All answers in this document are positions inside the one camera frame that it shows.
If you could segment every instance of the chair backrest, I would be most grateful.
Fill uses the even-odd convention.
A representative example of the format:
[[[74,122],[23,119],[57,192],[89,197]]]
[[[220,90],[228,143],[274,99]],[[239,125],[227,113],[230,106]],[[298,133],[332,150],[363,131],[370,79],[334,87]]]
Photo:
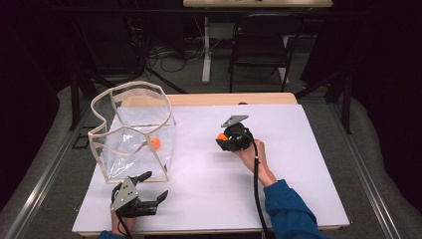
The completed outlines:
[[[304,26],[303,20],[296,15],[250,14],[241,18],[234,27],[236,35],[257,37],[298,36]]]

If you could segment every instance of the table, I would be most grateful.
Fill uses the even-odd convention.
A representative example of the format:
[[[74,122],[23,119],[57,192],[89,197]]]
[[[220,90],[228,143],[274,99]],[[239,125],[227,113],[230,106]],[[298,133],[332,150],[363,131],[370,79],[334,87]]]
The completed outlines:
[[[192,8],[327,8],[331,5],[331,0],[183,0],[183,6]],[[205,17],[202,84],[210,83],[211,52],[209,38],[209,19]],[[286,69],[279,69],[282,78],[285,71]]]
[[[133,234],[262,230],[252,173],[235,154],[222,151],[215,142],[222,122],[230,115],[244,114],[250,116],[243,123],[254,137],[265,139],[269,166],[301,195],[316,215],[318,226],[328,229],[349,225],[308,119],[294,95],[205,94],[168,98],[177,122],[170,180],[136,185],[141,200],[153,200],[165,190],[169,190],[168,197],[156,215],[137,220]],[[283,117],[283,123],[279,123],[279,117]],[[114,187],[105,183],[97,166],[74,232],[88,236],[110,229],[108,207]],[[259,190],[264,205],[261,185]],[[265,219],[271,227],[266,213]]]

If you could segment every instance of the blue sleeve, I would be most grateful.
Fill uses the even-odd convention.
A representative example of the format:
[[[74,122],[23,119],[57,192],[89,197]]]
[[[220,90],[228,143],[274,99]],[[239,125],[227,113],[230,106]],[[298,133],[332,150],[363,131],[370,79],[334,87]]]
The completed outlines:
[[[108,231],[102,231],[102,234],[100,234],[98,239],[124,239],[125,237],[112,234]]]
[[[277,238],[328,238],[301,197],[280,180],[264,188],[265,206]]]

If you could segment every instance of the transparent bag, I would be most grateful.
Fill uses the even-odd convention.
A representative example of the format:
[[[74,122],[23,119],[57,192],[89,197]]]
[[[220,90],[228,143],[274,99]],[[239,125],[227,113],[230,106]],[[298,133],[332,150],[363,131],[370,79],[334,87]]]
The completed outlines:
[[[151,171],[147,181],[168,181],[176,122],[160,86],[136,81],[99,94],[91,102],[100,125],[88,132],[105,182]]]

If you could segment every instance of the human hand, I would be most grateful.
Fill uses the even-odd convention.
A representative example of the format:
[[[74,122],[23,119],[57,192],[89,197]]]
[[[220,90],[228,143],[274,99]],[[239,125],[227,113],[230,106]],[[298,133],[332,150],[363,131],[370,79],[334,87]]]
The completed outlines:
[[[123,217],[121,218],[123,220],[123,223],[126,225],[127,230],[132,231],[134,224],[136,223],[136,217],[133,218],[127,218]],[[124,230],[124,227],[121,223],[118,221],[118,217],[115,214],[115,212],[111,212],[111,233],[115,235],[125,236],[128,233],[126,230]]]
[[[264,186],[269,186],[277,182],[277,178],[274,176],[273,172],[270,170],[267,164],[267,156],[265,154],[265,145],[259,139],[255,139],[255,144],[257,146],[259,165],[258,165],[258,178]],[[248,148],[243,150],[234,151],[242,161],[245,163],[246,167],[254,172],[255,165],[255,148],[251,144]]]

